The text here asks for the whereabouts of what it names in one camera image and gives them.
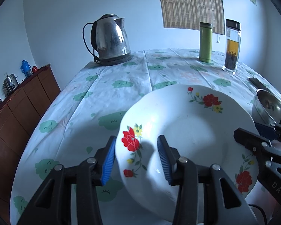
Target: wall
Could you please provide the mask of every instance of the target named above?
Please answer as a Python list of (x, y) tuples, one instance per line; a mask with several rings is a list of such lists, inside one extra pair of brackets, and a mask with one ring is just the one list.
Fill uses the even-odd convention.
[(281, 15), (270, 0), (267, 10), (268, 49), (263, 76), (281, 93)]
[(5, 0), (0, 7), (0, 96), (4, 73), (15, 74), (18, 82), (25, 78), (20, 70), (21, 62), (26, 59), (34, 66), (30, 51), (23, 12), (23, 0)]
[[(242, 24), (240, 60), (258, 72), (265, 59), (267, 24), (263, 0), (223, 0), (226, 19)], [(90, 60), (82, 28), (106, 13), (126, 18), (132, 51), (199, 48), (199, 31), (163, 28), (160, 0), (24, 0), (29, 44), (38, 64), (51, 63), (61, 89)], [(86, 29), (89, 38), (91, 26)], [(224, 52), (225, 36), (213, 38), (213, 50)]]

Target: green thermos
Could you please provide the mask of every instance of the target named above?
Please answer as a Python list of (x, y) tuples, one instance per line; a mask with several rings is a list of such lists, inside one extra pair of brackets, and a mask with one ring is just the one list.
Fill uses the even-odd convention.
[(199, 60), (210, 63), (212, 49), (212, 24), (200, 23), (200, 54)]

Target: brown cabinet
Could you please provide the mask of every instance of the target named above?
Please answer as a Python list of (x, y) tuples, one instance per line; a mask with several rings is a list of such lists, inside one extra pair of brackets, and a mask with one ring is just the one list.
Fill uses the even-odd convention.
[(21, 155), (60, 89), (50, 65), (23, 81), (0, 104), (0, 216), (8, 223), (10, 195)]

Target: table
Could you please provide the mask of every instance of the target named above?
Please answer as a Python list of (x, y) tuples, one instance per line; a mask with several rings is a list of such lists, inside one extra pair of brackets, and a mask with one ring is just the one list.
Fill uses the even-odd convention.
[[(281, 100), (281, 94), (261, 75), (239, 63), (232, 75), (222, 70), (224, 54), (212, 52), (210, 63), (199, 61), (195, 49), (159, 49), (132, 54), (129, 62), (102, 67), (88, 63), (49, 107), (29, 140), (14, 179), (10, 202), (11, 225), (15, 225), (39, 185), (58, 163), (80, 164), (106, 145), (125, 112), (144, 95), (173, 84), (199, 84), (226, 93), (252, 114), (256, 77)], [(246, 198), (270, 216), (274, 201), (257, 184)], [(106, 225), (168, 225), (139, 206), (124, 188), (117, 163), (105, 187), (97, 188), (99, 206)], [(72, 185), (72, 224), (77, 224), (75, 185)]]

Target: blue gripper pad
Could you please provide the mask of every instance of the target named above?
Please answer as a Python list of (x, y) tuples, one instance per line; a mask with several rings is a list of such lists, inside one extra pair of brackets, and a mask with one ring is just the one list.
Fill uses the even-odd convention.
[(163, 172), (164, 172), (165, 179), (169, 182), (169, 184), (171, 184), (171, 182), (172, 182), (171, 164), (170, 164), (170, 160), (167, 156), (167, 153), (164, 149), (163, 140), (162, 140), (161, 136), (159, 136), (157, 138), (157, 149), (158, 149), (159, 157), (160, 157), (160, 160), (161, 160), (162, 169), (163, 169)]
[(112, 170), (112, 167), (114, 165), (114, 149), (116, 146), (116, 137), (111, 136), (107, 142), (106, 147), (110, 145), (109, 151), (106, 155), (105, 161), (102, 165), (102, 175), (101, 175), (101, 183), (102, 185), (105, 185), (107, 181), (109, 180), (110, 173)]

